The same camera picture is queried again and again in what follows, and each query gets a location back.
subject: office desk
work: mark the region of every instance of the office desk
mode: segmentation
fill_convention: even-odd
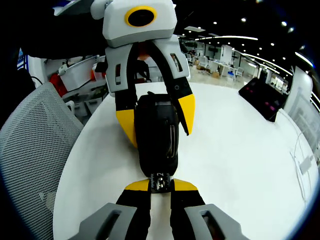
[[[175,178],[198,187],[205,203],[213,203],[241,224],[251,240],[284,239],[304,212],[305,203],[291,157],[298,127],[285,112],[266,121],[235,89],[190,83],[196,98],[193,132],[180,126],[179,164]],[[163,82],[136,85],[165,93]],[[311,149],[303,134],[305,156]],[[298,161],[301,150],[296,149]],[[302,181],[306,199],[318,180],[315,161]],[[145,179],[138,151],[116,119],[115,99],[107,96],[73,146],[56,192],[53,213],[55,240],[75,235],[82,220],[115,203],[124,188]],[[172,240],[170,193],[151,197],[149,240]]]
[[[222,70],[219,71],[220,79],[221,79],[222,76],[227,76],[228,75],[228,70],[232,70],[232,72],[233,72],[233,78],[232,79],[233,79],[233,81],[236,80],[236,71],[237,71],[236,68],[231,67],[231,66],[226,65],[226,64],[221,63],[221,62],[216,62],[216,61],[209,60],[209,67],[210,67],[210,72],[211,73],[215,72],[218,69],[218,66],[222,67]]]

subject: black bag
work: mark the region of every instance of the black bag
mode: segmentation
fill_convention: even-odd
[[[169,95],[148,92],[141,96],[134,126],[143,173],[172,176],[178,167],[179,120]]]

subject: cardboard box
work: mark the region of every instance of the cardboard box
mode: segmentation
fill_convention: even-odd
[[[212,73],[212,77],[215,78],[215,79],[218,79],[218,78],[220,78],[220,74],[215,71],[215,72]]]

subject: yellow circular camera ring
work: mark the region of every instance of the yellow circular camera ring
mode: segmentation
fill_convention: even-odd
[[[157,11],[151,6],[136,6],[131,8],[124,17],[130,27],[142,28],[150,25],[157,18]]]

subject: black ceiling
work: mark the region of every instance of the black ceiling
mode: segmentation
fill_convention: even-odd
[[[303,31],[307,29],[305,22],[302,21],[303,24],[301,24],[299,14],[294,11],[299,9],[291,6],[290,9],[288,8],[291,14],[287,13],[284,8],[287,5],[284,1],[277,1],[277,4],[273,1],[256,3],[254,0],[173,0],[173,2],[176,4],[175,12],[178,19],[174,33],[185,34],[184,39],[194,40],[199,36],[212,37],[210,33],[219,36],[258,38],[258,40],[217,38],[199,40],[199,42],[207,44],[211,42],[213,46],[218,46],[217,42],[220,43],[219,45],[230,42],[236,50],[240,52],[246,50],[246,54],[254,56],[259,54],[260,58],[270,62],[274,59],[273,63],[288,71],[291,66],[298,66],[312,74],[312,68],[295,55],[295,52],[300,52],[313,61],[312,54],[307,55],[310,45]],[[241,18],[246,18],[246,22],[242,22]],[[287,26],[282,26],[282,21],[286,21]],[[205,31],[189,33],[185,30],[187,26],[201,27]],[[280,76],[286,75],[284,71],[278,68],[276,70],[280,72]]]

